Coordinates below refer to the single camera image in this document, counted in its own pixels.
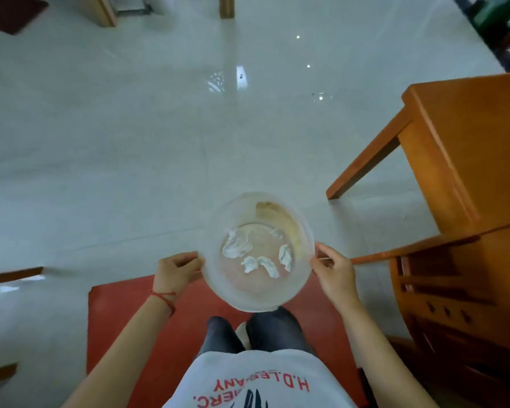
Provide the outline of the clear plastic bowl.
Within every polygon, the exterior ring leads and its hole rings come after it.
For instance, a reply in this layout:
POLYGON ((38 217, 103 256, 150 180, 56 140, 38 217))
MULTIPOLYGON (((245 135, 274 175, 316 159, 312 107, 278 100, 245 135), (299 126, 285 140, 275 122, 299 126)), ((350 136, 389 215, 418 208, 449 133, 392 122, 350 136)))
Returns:
POLYGON ((219 207, 201 233, 198 249, 204 257, 202 270, 211 290, 240 311, 259 313, 277 309, 293 299, 306 284, 315 255, 314 237, 306 218, 291 204, 268 192, 245 192, 219 207), (250 231, 253 249, 236 259, 225 258, 222 247, 233 228, 250 231), (279 248, 292 250, 292 270, 279 262, 279 248), (245 274, 247 257, 271 259, 279 271, 272 279, 263 267, 245 274))

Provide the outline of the dark grey jeans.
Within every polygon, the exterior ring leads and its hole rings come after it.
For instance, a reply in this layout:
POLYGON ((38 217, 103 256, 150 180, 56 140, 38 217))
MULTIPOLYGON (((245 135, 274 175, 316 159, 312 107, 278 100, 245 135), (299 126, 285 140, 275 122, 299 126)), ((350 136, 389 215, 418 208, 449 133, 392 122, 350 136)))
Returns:
MULTIPOLYGON (((246 322, 246 333, 251 350, 300 350, 316 356, 298 320, 284 307, 252 315, 246 322)), ((197 357, 211 351, 238 354, 246 350, 231 323, 224 317, 212 316, 207 321, 207 333, 197 357)))

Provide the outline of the green and dark rug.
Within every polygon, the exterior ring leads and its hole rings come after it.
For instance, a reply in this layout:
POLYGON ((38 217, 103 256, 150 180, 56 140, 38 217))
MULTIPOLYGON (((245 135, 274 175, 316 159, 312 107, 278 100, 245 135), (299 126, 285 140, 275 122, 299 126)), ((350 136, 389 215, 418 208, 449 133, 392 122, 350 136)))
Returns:
POLYGON ((506 73, 510 73, 510 0, 453 0, 506 73))

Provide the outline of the person's right hand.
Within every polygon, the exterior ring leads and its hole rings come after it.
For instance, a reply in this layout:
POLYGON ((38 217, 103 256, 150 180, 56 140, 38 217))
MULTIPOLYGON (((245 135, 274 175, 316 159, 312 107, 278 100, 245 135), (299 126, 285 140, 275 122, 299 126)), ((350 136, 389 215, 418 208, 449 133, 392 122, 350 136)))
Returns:
POLYGON ((327 298, 341 315, 362 308, 362 302, 356 287, 356 277, 352 262, 333 247, 315 242, 315 256, 331 258, 333 271, 331 276, 317 276, 327 298))

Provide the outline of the wooden chair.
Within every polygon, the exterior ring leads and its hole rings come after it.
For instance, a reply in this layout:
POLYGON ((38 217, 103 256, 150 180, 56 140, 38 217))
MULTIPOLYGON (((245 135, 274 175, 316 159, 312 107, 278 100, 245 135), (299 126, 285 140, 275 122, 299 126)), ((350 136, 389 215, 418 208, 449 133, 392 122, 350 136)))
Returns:
POLYGON ((388 261, 411 340, 389 336, 416 376, 483 408, 510 408, 510 216, 353 258, 388 261))

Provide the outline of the red floor mat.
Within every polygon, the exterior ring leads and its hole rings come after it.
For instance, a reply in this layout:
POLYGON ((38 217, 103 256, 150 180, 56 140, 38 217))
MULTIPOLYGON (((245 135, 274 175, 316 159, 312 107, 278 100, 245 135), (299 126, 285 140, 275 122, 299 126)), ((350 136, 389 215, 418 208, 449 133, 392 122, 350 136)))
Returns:
MULTIPOLYGON (((130 318, 147 299, 153 276, 102 284, 88 293, 90 373, 130 318)), ((359 408, 370 403, 363 390, 342 320, 312 274, 304 288, 285 304, 301 324, 310 345, 359 408)), ((232 308, 204 280, 191 284, 177 302, 177 312, 158 336, 128 408, 161 408, 172 397, 203 343, 207 320, 226 318, 234 328, 250 314, 232 308)))

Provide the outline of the large crumpled white tissue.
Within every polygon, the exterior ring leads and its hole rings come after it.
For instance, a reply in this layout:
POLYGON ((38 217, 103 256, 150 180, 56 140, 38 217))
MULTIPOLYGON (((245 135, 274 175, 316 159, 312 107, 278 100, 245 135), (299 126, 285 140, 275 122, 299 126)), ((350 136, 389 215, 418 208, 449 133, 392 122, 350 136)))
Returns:
POLYGON ((228 238, 222 247, 222 255, 225 258, 236 259, 245 256, 253 249, 253 243, 250 239, 250 231, 233 228, 228 232, 228 238))

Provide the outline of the person's right forearm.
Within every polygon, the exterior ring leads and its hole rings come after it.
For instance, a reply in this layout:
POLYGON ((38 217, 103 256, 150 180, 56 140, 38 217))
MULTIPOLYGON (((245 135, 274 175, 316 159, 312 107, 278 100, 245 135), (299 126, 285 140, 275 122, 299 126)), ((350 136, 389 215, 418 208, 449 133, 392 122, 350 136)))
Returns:
POLYGON ((439 408, 358 299, 335 305, 379 408, 439 408))

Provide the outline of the person's left hand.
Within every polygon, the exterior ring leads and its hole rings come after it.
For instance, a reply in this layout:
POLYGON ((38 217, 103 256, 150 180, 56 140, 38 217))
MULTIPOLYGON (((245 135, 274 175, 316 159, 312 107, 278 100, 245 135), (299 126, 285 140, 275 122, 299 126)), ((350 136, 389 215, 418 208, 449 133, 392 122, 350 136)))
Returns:
POLYGON ((189 283, 202 278, 202 270, 196 273, 183 273, 177 268, 177 260, 183 257, 202 257, 197 251, 183 252, 162 258, 154 276, 152 291, 163 295, 169 300, 176 301, 189 283))

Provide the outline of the long crumpled white tissue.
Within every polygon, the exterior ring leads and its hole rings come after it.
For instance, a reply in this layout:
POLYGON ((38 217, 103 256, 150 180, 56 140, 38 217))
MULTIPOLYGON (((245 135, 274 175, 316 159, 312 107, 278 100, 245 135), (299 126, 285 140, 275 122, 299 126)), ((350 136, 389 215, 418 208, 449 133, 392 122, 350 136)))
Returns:
POLYGON ((278 279, 279 278, 279 271, 276 267, 275 263, 264 256, 259 256, 257 258, 254 258, 252 256, 247 256, 242 262, 241 265, 244 267, 244 273, 250 274, 254 271, 256 271, 258 268, 263 267, 269 277, 272 279, 278 279))

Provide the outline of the person's left forearm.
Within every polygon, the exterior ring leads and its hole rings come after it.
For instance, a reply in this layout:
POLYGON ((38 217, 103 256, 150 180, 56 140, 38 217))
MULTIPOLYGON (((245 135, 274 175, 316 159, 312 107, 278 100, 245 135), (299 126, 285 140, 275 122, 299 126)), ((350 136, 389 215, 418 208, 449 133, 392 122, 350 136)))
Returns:
POLYGON ((99 363, 61 408, 126 408, 175 301, 151 291, 99 363))

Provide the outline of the white printed t-shirt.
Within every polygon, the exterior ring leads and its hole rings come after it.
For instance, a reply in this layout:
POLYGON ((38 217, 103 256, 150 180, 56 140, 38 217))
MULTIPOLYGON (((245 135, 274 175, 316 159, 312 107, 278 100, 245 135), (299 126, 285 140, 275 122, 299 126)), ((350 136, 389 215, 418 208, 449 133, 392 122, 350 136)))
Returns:
POLYGON ((301 350, 210 351, 163 408, 357 408, 317 357, 301 350))

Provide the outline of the wooden table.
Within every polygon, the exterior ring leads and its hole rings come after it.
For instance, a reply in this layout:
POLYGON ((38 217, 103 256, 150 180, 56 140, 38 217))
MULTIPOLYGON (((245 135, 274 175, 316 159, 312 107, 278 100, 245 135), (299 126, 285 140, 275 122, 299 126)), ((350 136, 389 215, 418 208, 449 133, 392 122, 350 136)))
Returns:
POLYGON ((440 235, 355 261, 471 240, 490 264, 510 267, 510 73, 413 84, 402 102, 326 197, 340 198, 401 147, 440 235))

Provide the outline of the dark red rug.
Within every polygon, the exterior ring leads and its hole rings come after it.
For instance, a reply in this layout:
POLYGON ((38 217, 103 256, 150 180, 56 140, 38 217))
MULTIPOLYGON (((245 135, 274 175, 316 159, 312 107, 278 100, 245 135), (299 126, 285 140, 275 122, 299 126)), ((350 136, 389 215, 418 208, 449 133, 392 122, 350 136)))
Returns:
POLYGON ((0 0, 0 32, 19 34, 48 6, 44 0, 0 0))

